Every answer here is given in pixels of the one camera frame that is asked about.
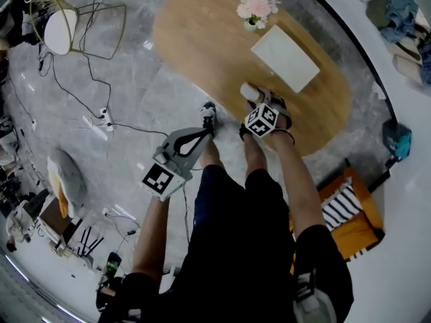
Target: shoe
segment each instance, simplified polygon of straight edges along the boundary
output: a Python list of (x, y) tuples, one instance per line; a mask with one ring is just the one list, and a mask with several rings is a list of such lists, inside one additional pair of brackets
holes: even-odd
[(244, 123), (241, 123), (240, 127), (240, 138), (244, 141), (244, 134), (250, 134), (253, 135), (246, 127)]
[(202, 127), (208, 129), (213, 137), (216, 135), (217, 111), (213, 102), (206, 102), (201, 109)]

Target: oval table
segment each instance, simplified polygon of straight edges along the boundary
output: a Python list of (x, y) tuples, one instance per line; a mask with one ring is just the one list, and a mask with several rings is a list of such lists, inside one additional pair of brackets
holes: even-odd
[[(283, 96), (292, 114), (292, 134), (302, 156), (324, 147), (346, 125), (350, 88), (314, 38), (286, 11), (269, 18), (264, 30), (248, 32), (236, 14), (239, 0), (167, 0), (154, 22), (154, 43), (162, 59), (243, 121), (249, 82)], [(295, 94), (251, 51), (277, 24), (314, 61), (320, 73)], [(184, 97), (185, 104), (189, 97)], [(270, 138), (265, 141), (271, 146)]]

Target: power strip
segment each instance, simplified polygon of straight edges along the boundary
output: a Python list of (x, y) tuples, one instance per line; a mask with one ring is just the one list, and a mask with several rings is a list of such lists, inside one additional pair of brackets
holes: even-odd
[(112, 117), (110, 115), (108, 107), (100, 109), (101, 119), (103, 121), (103, 127), (108, 131), (114, 131), (114, 126), (112, 125)]

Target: white box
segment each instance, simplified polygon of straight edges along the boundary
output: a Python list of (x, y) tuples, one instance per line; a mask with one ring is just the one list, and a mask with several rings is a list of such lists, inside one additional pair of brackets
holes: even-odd
[(258, 137), (264, 137), (275, 129), (279, 112), (265, 103), (259, 105), (245, 118), (245, 127)]
[(251, 50), (295, 92), (300, 92), (320, 71), (308, 55), (278, 26)]

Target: wrist strap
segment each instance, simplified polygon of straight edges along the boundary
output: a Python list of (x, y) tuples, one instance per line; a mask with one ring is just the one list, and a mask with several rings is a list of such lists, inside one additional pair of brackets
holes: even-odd
[(292, 141), (294, 142), (294, 145), (295, 145), (295, 143), (296, 143), (295, 138), (294, 138), (294, 136), (287, 129), (275, 128), (271, 132), (271, 134), (274, 134), (275, 132), (284, 132), (284, 133), (288, 134), (292, 138)]

